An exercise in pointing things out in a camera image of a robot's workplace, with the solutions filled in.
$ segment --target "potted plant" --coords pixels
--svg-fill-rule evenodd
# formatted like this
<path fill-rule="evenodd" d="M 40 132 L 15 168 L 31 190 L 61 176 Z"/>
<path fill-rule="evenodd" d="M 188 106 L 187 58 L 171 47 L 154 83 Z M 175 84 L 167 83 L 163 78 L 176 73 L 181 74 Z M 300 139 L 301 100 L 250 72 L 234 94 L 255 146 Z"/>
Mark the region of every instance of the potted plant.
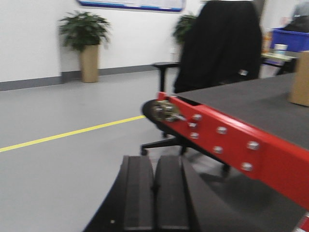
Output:
<path fill-rule="evenodd" d="M 197 17 L 192 13 L 181 15 L 178 22 L 175 25 L 173 36 L 176 39 L 176 42 L 180 45 L 184 43 L 185 35 L 187 31 L 193 25 Z"/>
<path fill-rule="evenodd" d="M 75 11 L 60 21 L 60 33 L 64 34 L 64 46 L 70 46 L 80 53 L 82 81 L 98 81 L 98 45 L 102 39 L 109 41 L 110 23 L 96 14 Z"/>

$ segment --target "poster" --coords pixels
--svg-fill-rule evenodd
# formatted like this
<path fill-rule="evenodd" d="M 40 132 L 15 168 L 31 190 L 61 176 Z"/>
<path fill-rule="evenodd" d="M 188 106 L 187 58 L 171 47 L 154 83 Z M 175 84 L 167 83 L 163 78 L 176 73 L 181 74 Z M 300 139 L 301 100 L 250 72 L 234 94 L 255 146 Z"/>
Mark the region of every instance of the poster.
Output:
<path fill-rule="evenodd" d="M 184 0 L 77 0 L 82 6 L 180 12 Z"/>

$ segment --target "white wall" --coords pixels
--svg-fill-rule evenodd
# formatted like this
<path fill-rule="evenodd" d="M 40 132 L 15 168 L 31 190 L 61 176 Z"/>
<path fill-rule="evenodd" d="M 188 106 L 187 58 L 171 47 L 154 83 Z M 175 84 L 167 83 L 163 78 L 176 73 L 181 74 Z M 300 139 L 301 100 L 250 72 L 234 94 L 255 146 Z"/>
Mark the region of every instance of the white wall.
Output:
<path fill-rule="evenodd" d="M 283 27 L 282 18 L 291 18 L 298 2 L 299 0 L 266 0 L 261 20 L 262 30 Z"/>
<path fill-rule="evenodd" d="M 107 18 L 112 25 L 109 44 L 100 46 L 99 68 L 115 68 L 147 65 L 169 61 L 175 47 L 171 36 L 173 27 L 181 14 L 198 13 L 203 4 L 200 0 L 188 0 L 181 13 L 132 11 L 113 8 L 90 8 L 73 4 L 72 9 L 91 11 Z M 75 52 L 61 48 L 62 71 L 79 70 Z"/>
<path fill-rule="evenodd" d="M 280 26 L 297 0 L 267 0 L 262 26 Z M 187 0 L 180 14 L 197 14 L 200 0 Z M 59 19 L 91 11 L 112 24 L 111 43 L 100 46 L 100 69 L 171 60 L 171 36 L 180 14 L 82 7 L 76 0 L 1 0 L 0 82 L 60 76 L 79 70 L 78 55 L 61 46 Z"/>
<path fill-rule="evenodd" d="M 0 82 L 59 76 L 56 1 L 1 0 Z"/>

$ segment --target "black tabletop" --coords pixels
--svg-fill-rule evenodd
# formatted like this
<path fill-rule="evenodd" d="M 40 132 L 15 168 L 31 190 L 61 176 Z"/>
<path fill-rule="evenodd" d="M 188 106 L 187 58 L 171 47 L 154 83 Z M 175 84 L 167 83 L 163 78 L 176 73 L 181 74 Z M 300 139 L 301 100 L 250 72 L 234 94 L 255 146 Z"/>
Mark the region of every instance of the black tabletop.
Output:
<path fill-rule="evenodd" d="M 294 74 L 177 94 L 309 150 L 309 107 L 290 103 Z"/>

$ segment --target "blue plastic bin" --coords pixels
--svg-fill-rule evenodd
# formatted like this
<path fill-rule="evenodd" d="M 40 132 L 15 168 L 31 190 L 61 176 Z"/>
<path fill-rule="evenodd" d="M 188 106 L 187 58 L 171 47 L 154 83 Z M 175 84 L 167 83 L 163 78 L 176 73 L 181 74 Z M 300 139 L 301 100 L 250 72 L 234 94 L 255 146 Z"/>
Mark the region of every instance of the blue plastic bin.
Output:
<path fill-rule="evenodd" d="M 291 52 L 306 51 L 309 50 L 309 33 L 275 28 L 270 48 L 274 48 L 275 44 L 286 44 L 288 45 L 287 50 Z"/>

